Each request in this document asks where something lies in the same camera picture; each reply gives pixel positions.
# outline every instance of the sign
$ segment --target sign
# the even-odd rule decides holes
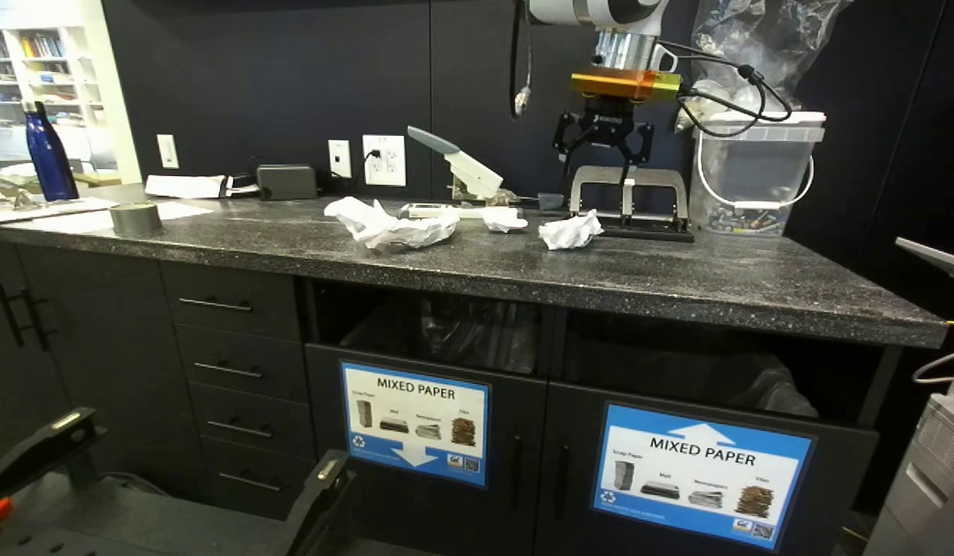
[[[487,384],[343,360],[349,455],[485,489]]]
[[[608,403],[592,506],[776,550],[808,438]]]

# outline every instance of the drawer handle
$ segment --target drawer handle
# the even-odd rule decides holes
[[[236,476],[236,473],[220,473],[223,483],[238,483],[238,484],[248,484],[248,489],[260,489],[260,492],[272,492],[279,495],[280,489],[272,484],[272,483],[257,483],[257,479],[248,479],[248,476]]]
[[[228,376],[244,376],[244,381],[261,381],[260,370],[232,366],[232,363],[194,360],[194,366],[196,366],[196,370],[210,370],[210,372],[228,372]]]
[[[206,426],[214,426],[214,428],[228,428],[228,433],[238,433],[238,435],[272,438],[269,428],[238,426],[238,423],[225,423],[225,421],[206,421]]]
[[[181,304],[196,304],[196,309],[220,309],[220,312],[254,312],[251,301],[220,301],[220,298],[200,298],[200,296],[177,296]]]

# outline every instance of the water bottle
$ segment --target water bottle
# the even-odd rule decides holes
[[[46,200],[78,196],[65,141],[55,136],[39,101],[25,101],[25,144],[36,166],[36,178]]]

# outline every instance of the crumpled paper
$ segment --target crumpled paper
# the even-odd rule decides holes
[[[601,222],[595,210],[570,216],[570,220],[555,220],[537,227],[544,245],[550,250],[578,250],[587,246],[595,234],[601,234]]]
[[[487,231],[497,231],[497,234],[529,227],[529,220],[521,220],[520,210],[513,210],[513,208],[487,208],[481,214],[481,222],[485,222]]]
[[[455,210],[440,210],[425,220],[398,220],[382,210],[381,200],[363,202],[358,196],[340,196],[325,208],[325,216],[340,220],[355,245],[368,250],[420,250],[430,245],[440,245],[455,234],[460,216]]]

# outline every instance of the cabinet drawer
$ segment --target cabinet drawer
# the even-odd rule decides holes
[[[180,327],[295,340],[293,279],[165,265]]]
[[[228,438],[298,457],[316,455],[308,403],[216,387],[190,387],[190,392],[196,428],[206,438]]]
[[[308,402],[298,341],[214,331],[180,333],[190,384]]]
[[[312,457],[285,457],[232,441],[203,441],[210,496],[220,506],[285,518]]]

